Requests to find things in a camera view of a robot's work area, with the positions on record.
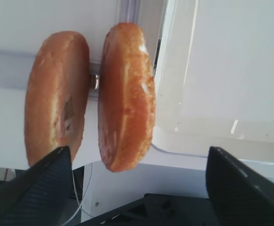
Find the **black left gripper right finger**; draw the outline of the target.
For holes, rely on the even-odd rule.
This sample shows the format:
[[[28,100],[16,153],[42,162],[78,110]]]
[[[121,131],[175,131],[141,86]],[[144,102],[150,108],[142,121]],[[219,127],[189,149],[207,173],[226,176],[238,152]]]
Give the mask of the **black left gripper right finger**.
[[[274,226],[274,183],[220,147],[211,146],[206,188],[222,226]]]

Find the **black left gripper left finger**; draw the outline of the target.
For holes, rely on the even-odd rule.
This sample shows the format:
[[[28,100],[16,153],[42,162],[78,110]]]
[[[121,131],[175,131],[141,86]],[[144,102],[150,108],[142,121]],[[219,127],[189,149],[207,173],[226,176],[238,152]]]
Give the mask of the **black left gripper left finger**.
[[[0,226],[57,226],[71,188],[70,149],[59,147],[0,185]]]

